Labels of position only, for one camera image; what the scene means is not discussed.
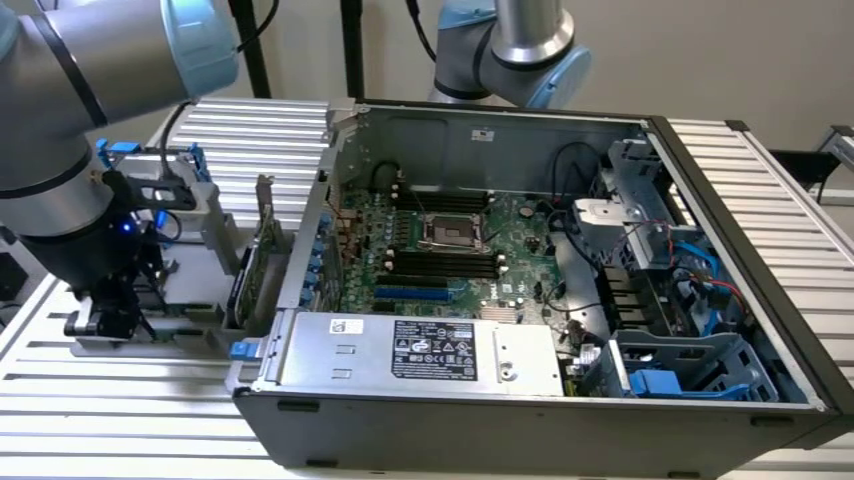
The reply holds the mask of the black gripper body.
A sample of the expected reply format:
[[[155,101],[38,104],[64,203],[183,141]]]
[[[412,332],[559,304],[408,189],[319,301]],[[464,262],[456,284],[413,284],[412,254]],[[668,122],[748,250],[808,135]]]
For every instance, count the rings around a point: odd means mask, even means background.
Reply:
[[[165,308],[157,283],[164,261],[152,223],[106,215],[72,233],[20,240],[80,302],[64,325],[66,336],[122,342],[144,331],[157,338],[144,314],[148,300],[156,309]]]

